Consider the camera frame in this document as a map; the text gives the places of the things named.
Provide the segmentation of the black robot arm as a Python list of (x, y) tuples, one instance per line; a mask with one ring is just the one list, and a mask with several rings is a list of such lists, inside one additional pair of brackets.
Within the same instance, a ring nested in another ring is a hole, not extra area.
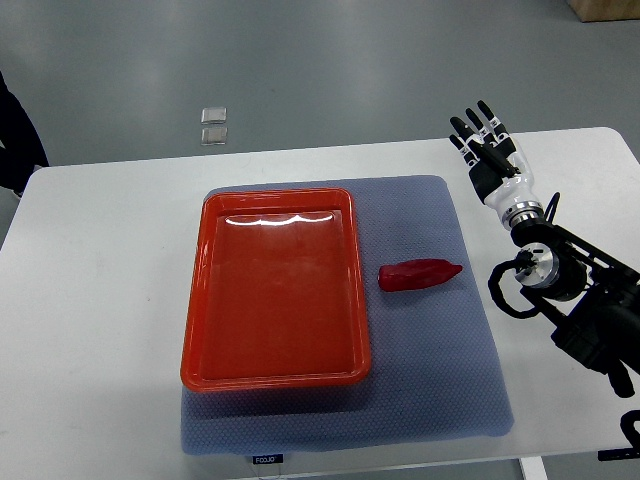
[(555, 327), (551, 339), (560, 350), (606, 376), (618, 397), (633, 397), (638, 271), (555, 224), (560, 196), (541, 204), (524, 152), (484, 101), (465, 113), (451, 118), (449, 139), (469, 168), (480, 202), (497, 214), (519, 249), (489, 277), (494, 304), (516, 319), (544, 315)]

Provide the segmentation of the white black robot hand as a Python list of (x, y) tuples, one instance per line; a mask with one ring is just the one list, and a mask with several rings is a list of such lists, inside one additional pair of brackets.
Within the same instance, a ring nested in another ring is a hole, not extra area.
[(490, 141), (489, 131), (500, 133), (502, 122), (485, 101), (478, 100), (477, 106), (483, 120), (473, 109), (465, 110), (477, 132), (453, 116), (449, 122), (455, 133), (449, 140), (464, 162), (474, 165), (469, 176), (478, 198), (499, 218), (541, 218), (542, 205), (532, 192), (534, 175), (526, 156), (508, 134), (499, 137), (497, 142)]

